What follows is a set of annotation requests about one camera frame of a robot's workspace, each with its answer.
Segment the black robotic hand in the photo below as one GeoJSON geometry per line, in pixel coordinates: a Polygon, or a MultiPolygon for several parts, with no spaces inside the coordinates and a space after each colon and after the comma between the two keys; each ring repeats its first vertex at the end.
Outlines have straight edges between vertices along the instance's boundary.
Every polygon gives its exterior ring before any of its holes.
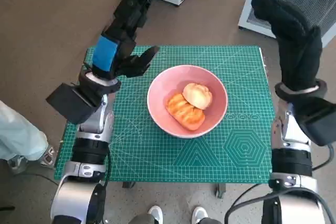
{"type": "Polygon", "coordinates": [[[283,84],[292,91],[317,85],[322,53],[321,30],[309,28],[304,14],[281,0],[252,0],[257,18],[268,21],[279,44],[283,84]]]}

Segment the wire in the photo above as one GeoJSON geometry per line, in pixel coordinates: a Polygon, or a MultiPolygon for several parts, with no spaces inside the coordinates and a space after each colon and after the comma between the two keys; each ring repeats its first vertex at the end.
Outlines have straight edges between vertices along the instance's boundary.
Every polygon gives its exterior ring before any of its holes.
{"type": "MultiPolygon", "coordinates": [[[[328,149],[329,149],[329,157],[327,159],[327,161],[323,162],[322,164],[314,167],[312,170],[318,170],[322,167],[325,167],[326,165],[328,165],[331,161],[333,161],[334,157],[335,157],[335,150],[332,146],[332,144],[328,144],[327,145],[328,149]]],[[[231,207],[235,206],[236,203],[245,195],[247,194],[249,191],[251,191],[252,189],[256,188],[257,186],[260,186],[261,184],[255,184],[253,186],[251,186],[250,188],[248,188],[246,191],[244,191],[231,205],[231,207]]]]}
{"type": "Polygon", "coordinates": [[[110,180],[110,175],[111,175],[111,152],[110,149],[107,151],[107,175],[106,175],[106,180],[104,183],[104,187],[107,187],[107,184],[109,183],[110,180]]]}
{"type": "Polygon", "coordinates": [[[52,182],[56,186],[58,186],[58,184],[55,181],[53,181],[52,179],[50,179],[50,178],[48,178],[48,177],[46,177],[46,176],[44,176],[42,174],[38,174],[38,173],[20,173],[20,174],[15,175],[15,177],[16,176],[36,176],[36,177],[41,177],[41,178],[44,178],[44,179],[52,182]]]}
{"type": "Polygon", "coordinates": [[[282,191],[277,191],[277,192],[274,192],[274,193],[270,193],[270,194],[262,196],[262,197],[258,197],[258,198],[255,198],[255,199],[250,199],[250,200],[244,201],[242,203],[239,203],[239,204],[235,205],[234,207],[230,207],[230,209],[225,213],[224,224],[229,223],[230,214],[232,214],[234,211],[238,210],[239,208],[242,208],[242,207],[245,207],[247,205],[254,204],[254,203],[257,203],[257,202],[260,202],[260,201],[270,200],[270,199],[279,197],[280,195],[290,193],[292,191],[306,191],[306,192],[314,195],[316,197],[316,199],[321,203],[323,208],[325,209],[325,211],[326,211],[326,213],[329,217],[330,223],[331,224],[336,224],[336,222],[335,222],[335,220],[332,216],[331,210],[328,207],[326,201],[320,195],[315,193],[314,191],[303,188],[303,187],[291,187],[291,188],[288,188],[288,189],[285,189],[285,190],[282,190],[282,191]]]}
{"type": "Polygon", "coordinates": [[[334,147],[331,144],[328,144],[327,147],[329,148],[329,157],[328,157],[327,161],[325,161],[324,163],[314,167],[313,170],[318,170],[318,169],[328,165],[334,159],[334,157],[335,157],[334,147]]]}
{"type": "Polygon", "coordinates": [[[0,207],[0,212],[1,211],[13,211],[15,210],[14,206],[9,206],[9,207],[0,207]]]}
{"type": "Polygon", "coordinates": [[[245,195],[247,194],[249,191],[251,191],[252,189],[256,188],[257,186],[260,186],[261,184],[255,184],[253,186],[251,186],[250,188],[248,188],[245,192],[243,192],[236,200],[235,202],[233,202],[233,204],[231,205],[231,207],[234,207],[236,205],[236,203],[245,195]]]}

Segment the pastry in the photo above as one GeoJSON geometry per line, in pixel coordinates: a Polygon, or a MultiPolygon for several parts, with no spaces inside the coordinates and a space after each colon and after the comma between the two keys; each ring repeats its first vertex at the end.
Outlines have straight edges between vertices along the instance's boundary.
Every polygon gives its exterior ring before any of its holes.
{"type": "Polygon", "coordinates": [[[201,110],[205,110],[212,102],[212,94],[209,89],[196,83],[189,83],[185,86],[183,96],[187,102],[201,110]]]}
{"type": "Polygon", "coordinates": [[[182,126],[188,130],[197,130],[205,120],[203,110],[188,103],[181,93],[168,100],[166,109],[182,126]]]}

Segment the sneaker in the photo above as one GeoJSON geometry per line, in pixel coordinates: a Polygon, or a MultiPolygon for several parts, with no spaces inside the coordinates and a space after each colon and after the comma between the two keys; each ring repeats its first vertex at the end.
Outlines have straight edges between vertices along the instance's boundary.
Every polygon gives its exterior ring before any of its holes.
{"type": "Polygon", "coordinates": [[[47,150],[44,152],[44,154],[38,161],[40,162],[42,166],[54,169],[56,156],[57,156],[57,152],[51,145],[49,145],[47,150]]]}
{"type": "Polygon", "coordinates": [[[26,170],[28,160],[23,156],[16,155],[15,157],[8,160],[7,164],[10,167],[13,174],[19,174],[26,170]]]}
{"type": "Polygon", "coordinates": [[[158,206],[154,206],[151,207],[151,209],[149,209],[148,213],[154,217],[155,220],[157,220],[157,222],[159,224],[163,224],[163,213],[162,213],[162,209],[158,206]]]}
{"type": "Polygon", "coordinates": [[[191,224],[197,224],[204,218],[207,218],[208,214],[203,207],[196,207],[193,212],[193,216],[191,219],[191,224]]]}

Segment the grid lines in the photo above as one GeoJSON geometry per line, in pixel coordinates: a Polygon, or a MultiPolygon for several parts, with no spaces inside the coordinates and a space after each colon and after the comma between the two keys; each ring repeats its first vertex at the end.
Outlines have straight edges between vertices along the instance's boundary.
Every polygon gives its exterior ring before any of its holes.
{"type": "MultiPolygon", "coordinates": [[[[140,55],[149,47],[138,46],[140,55]]],[[[94,48],[87,51],[91,63],[94,48]]],[[[273,103],[259,47],[162,46],[144,76],[121,77],[111,137],[113,181],[266,183],[270,165],[273,103]],[[176,65],[208,69],[223,82],[228,110],[208,134],[185,140],[151,119],[146,96],[152,80],[176,65]]],[[[71,158],[76,126],[67,123],[55,179],[71,158]]]]}

